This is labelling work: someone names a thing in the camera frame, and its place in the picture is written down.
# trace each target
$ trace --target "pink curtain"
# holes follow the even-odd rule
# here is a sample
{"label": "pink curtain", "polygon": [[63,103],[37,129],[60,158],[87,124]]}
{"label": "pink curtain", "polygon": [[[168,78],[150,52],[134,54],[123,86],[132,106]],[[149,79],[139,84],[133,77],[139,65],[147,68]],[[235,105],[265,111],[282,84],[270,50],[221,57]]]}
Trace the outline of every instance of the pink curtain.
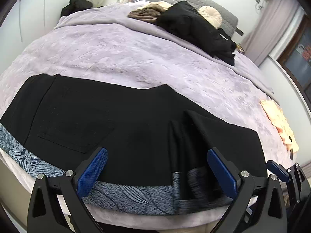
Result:
{"label": "pink curtain", "polygon": [[256,28],[241,42],[245,56],[259,66],[288,28],[298,7],[297,0],[269,0]]}

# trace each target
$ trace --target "orange towel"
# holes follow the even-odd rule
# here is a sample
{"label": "orange towel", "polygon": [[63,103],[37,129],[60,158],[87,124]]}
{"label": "orange towel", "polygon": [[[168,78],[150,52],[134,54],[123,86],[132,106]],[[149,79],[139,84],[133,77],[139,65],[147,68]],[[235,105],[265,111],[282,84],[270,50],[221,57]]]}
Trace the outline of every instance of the orange towel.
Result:
{"label": "orange towel", "polygon": [[265,110],[272,125],[277,128],[287,150],[290,151],[292,149],[293,153],[297,152],[299,150],[298,144],[296,143],[294,133],[287,123],[282,109],[272,100],[261,100],[260,104]]}

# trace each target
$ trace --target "silver screw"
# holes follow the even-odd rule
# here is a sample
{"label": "silver screw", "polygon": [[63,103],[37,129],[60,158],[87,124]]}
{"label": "silver screw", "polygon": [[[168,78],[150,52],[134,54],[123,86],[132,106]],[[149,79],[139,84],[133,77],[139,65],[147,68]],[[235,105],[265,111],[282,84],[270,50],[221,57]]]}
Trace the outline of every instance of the silver screw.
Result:
{"label": "silver screw", "polygon": [[72,175],[73,175],[73,170],[68,170],[68,171],[66,172],[66,176],[70,177],[70,176],[72,176]]}
{"label": "silver screw", "polygon": [[249,173],[247,171],[242,171],[241,175],[246,178],[249,176]]}
{"label": "silver screw", "polygon": [[277,176],[275,174],[271,174],[271,179],[277,180]]}
{"label": "silver screw", "polygon": [[44,174],[43,173],[39,173],[38,176],[37,176],[37,179],[41,180],[43,177],[44,177]]}

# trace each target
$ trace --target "blue textured pad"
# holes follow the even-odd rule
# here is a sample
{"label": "blue textured pad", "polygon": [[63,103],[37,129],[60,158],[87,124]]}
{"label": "blue textured pad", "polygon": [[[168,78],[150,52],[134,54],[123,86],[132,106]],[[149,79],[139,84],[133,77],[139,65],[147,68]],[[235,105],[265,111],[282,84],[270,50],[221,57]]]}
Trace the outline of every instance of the blue textured pad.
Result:
{"label": "blue textured pad", "polygon": [[212,149],[207,152],[207,162],[225,195],[234,199],[238,194],[235,179]]}
{"label": "blue textured pad", "polygon": [[270,172],[276,174],[280,181],[285,183],[290,182],[290,175],[286,172],[286,169],[281,169],[273,160],[268,160],[266,167]]}
{"label": "blue textured pad", "polygon": [[103,168],[105,167],[108,159],[108,152],[102,148],[93,161],[89,164],[85,172],[81,175],[77,185],[77,195],[81,199],[89,194],[94,186],[97,178]]}

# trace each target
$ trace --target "brown folded cloth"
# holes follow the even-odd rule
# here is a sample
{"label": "brown folded cloth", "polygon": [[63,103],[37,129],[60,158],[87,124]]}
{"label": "brown folded cloth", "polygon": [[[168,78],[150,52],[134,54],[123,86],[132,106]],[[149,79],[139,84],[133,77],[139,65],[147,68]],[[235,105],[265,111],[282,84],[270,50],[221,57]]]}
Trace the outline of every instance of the brown folded cloth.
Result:
{"label": "brown folded cloth", "polygon": [[150,4],[145,8],[134,10],[128,14],[128,17],[141,20],[148,23],[155,23],[156,19],[165,11],[160,5]]}

